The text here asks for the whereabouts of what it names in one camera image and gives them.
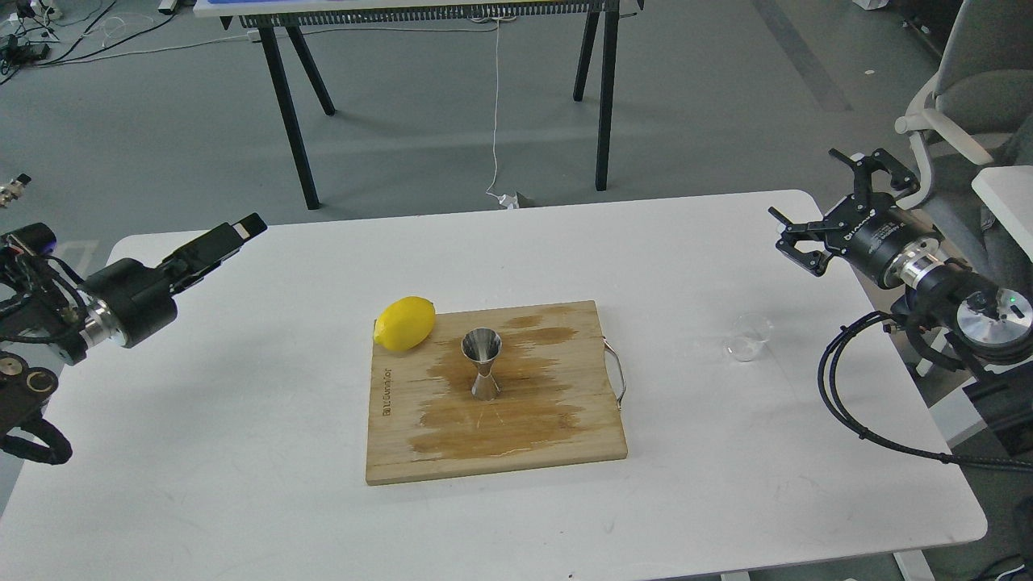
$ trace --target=desk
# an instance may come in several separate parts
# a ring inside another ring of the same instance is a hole
[[[987,167],[972,180],[972,189],[1019,246],[1033,258],[1033,165]],[[937,341],[933,348],[943,348],[946,344],[942,338]],[[950,446],[957,446],[988,427],[965,392],[965,388],[972,383],[974,379],[966,381],[931,408]]]
[[[645,0],[638,0],[641,6]],[[617,33],[620,22],[620,0],[271,0],[239,2],[212,2],[197,0],[194,14],[219,17],[228,27],[232,17],[239,17],[245,28],[257,28],[265,53],[273,88],[276,91],[280,115],[287,131],[290,151],[294,157],[302,193],[309,210],[319,208],[312,171],[309,167],[305,142],[302,139],[298,115],[294,112],[290,88],[283,70],[283,60],[277,44],[275,27],[287,31],[291,43],[302,61],[312,88],[319,98],[323,113],[334,115],[336,110],[312,54],[300,31],[302,25],[371,24],[382,22],[409,22],[426,20],[451,20],[495,16],[566,14],[588,12],[581,57],[574,79],[573,99],[585,96],[588,67],[599,13],[605,12],[602,40],[602,86],[599,95],[599,140],[596,150],[595,188],[606,189],[609,166],[609,129],[614,110],[614,77],[617,66]]]
[[[776,191],[273,226],[180,295],[173,325],[64,371],[48,418],[75,455],[25,466],[0,571],[640,580],[982,537],[957,466],[825,410],[821,350],[871,305],[845,262],[818,279],[782,257],[771,205],[820,217]],[[155,264],[194,235],[131,237],[112,258]],[[497,261],[468,259],[478,240]],[[595,300],[628,384],[628,458],[367,486],[372,324],[406,295],[441,312]],[[744,311],[776,326],[745,364],[720,353]],[[881,333],[840,371],[862,422],[947,451]]]
[[[972,189],[1033,257],[1033,165],[987,167],[972,180]]]

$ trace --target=table leg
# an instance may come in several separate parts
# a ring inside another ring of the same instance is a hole
[[[312,170],[309,167],[309,156],[305,152],[305,142],[302,141],[302,129],[298,125],[294,101],[290,98],[287,75],[283,72],[283,59],[280,58],[280,49],[276,43],[276,32],[273,28],[259,28],[258,37],[261,39],[261,48],[265,52],[270,77],[273,78],[276,100],[280,103],[280,115],[283,116],[283,127],[287,130],[290,152],[294,155],[294,166],[298,167],[298,178],[302,182],[305,205],[309,210],[315,210],[319,208],[319,197],[316,195],[316,185],[312,180]]]
[[[298,58],[301,59],[302,66],[305,67],[305,72],[309,75],[309,81],[312,82],[312,88],[316,90],[316,96],[319,97],[319,104],[322,105],[323,113],[331,116],[334,115],[337,113],[337,110],[334,109],[334,102],[330,100],[326,85],[323,84],[322,77],[319,75],[319,69],[316,68],[316,61],[312,59],[309,45],[305,42],[305,36],[302,35],[302,31],[296,26],[285,28],[287,29],[287,36],[290,37],[290,41],[294,44],[294,51],[298,52]]]
[[[595,44],[595,31],[599,28],[599,12],[589,12],[585,23],[585,37],[582,39],[582,54],[577,58],[577,77],[574,79],[574,100],[581,102],[585,98],[585,83],[588,81],[588,65],[592,62],[592,47]]]
[[[936,581],[921,551],[894,553],[894,558],[897,559],[897,567],[901,570],[904,581]]]
[[[617,25],[620,10],[607,10],[602,29],[602,92],[599,97],[599,149],[595,159],[595,189],[606,189],[609,169],[609,126],[614,115],[614,75],[617,69]]]

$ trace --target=metal handle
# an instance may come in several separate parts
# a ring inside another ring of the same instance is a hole
[[[617,362],[617,372],[621,375],[621,393],[617,394],[617,408],[621,408],[621,402],[624,400],[624,394],[628,391],[628,384],[624,380],[624,367],[621,366],[621,356],[617,355],[617,350],[614,346],[609,344],[609,341],[605,337],[602,338],[603,353],[609,353],[614,356],[614,361]]]

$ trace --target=concrete floor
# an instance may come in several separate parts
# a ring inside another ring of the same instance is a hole
[[[64,4],[67,21],[97,5]],[[155,5],[119,0],[112,13],[131,33],[151,26],[148,18],[160,22]],[[83,26],[58,33],[74,38]],[[324,204],[317,211],[303,204],[258,44],[236,39],[21,71],[0,87],[0,177],[24,172],[33,182],[3,214],[3,232],[43,221],[64,244],[62,254],[89,273],[126,236],[207,230],[250,212],[291,223],[497,208],[484,194],[493,176],[496,32],[466,22],[403,27],[433,32],[308,37],[334,117],[323,115],[283,42]],[[552,206],[800,188],[827,209],[852,183],[828,148],[883,147],[913,160],[894,120],[937,66],[891,9],[865,11],[848,0],[651,0],[621,21],[609,187],[597,192],[597,66],[585,101],[570,99],[583,27],[583,16],[563,16],[524,18],[499,31],[498,193],[519,190]],[[445,32],[453,29],[477,31]],[[242,33],[237,23],[223,31],[184,10],[104,55]],[[117,40],[91,35],[75,54]],[[735,216],[727,220],[735,227]],[[995,445],[976,440],[966,446]],[[0,460],[0,498],[18,470],[18,462]],[[1033,491],[1011,478],[970,475],[991,533],[928,551],[937,579],[968,579],[1015,552],[1004,506]],[[889,556],[752,575],[901,578]]]

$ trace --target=stainless steel jigger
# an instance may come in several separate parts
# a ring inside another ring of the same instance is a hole
[[[463,337],[463,355],[477,367],[477,378],[470,393],[481,401],[499,395],[499,385],[492,376],[492,365],[502,351],[502,337],[491,329],[474,329]]]

